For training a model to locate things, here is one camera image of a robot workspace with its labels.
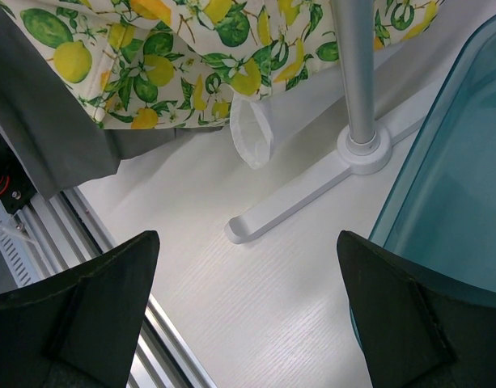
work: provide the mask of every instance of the teal plastic container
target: teal plastic container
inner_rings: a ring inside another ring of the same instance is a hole
[[[496,292],[496,15],[462,48],[370,240]]]

